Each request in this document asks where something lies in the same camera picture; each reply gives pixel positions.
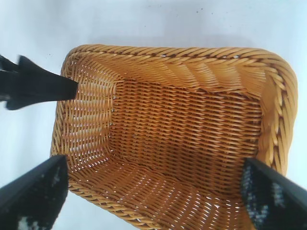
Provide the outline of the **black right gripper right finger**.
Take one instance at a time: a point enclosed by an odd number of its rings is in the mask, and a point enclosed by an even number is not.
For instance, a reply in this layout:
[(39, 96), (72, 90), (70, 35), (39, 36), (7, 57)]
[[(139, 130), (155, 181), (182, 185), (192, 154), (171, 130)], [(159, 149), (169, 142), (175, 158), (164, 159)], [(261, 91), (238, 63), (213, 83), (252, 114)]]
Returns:
[(246, 158), (241, 196), (256, 230), (305, 230), (307, 191), (255, 158)]

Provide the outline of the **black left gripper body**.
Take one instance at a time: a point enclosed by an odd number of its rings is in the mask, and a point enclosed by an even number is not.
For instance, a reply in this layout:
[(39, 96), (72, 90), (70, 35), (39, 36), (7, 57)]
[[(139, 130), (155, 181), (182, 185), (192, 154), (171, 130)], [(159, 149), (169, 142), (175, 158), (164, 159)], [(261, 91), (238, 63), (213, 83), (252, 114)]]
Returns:
[(19, 105), (18, 102), (19, 67), (4, 56), (0, 56), (0, 101), (6, 105)]

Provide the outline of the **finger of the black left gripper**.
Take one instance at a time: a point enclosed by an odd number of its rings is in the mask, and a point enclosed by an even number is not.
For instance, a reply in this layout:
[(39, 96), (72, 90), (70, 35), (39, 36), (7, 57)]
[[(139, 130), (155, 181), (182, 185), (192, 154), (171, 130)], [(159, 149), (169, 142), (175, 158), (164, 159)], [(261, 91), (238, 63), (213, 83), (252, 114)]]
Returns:
[(6, 108), (18, 110), (36, 103), (75, 98), (78, 82), (49, 72), (25, 56), (6, 60)]

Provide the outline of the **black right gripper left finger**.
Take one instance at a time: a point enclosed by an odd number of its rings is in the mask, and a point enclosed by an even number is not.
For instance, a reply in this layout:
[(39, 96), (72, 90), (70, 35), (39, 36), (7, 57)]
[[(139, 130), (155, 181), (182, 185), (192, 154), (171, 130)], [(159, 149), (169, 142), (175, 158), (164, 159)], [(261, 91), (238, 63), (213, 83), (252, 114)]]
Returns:
[(64, 155), (53, 156), (0, 189), (2, 230), (50, 230), (68, 195)]

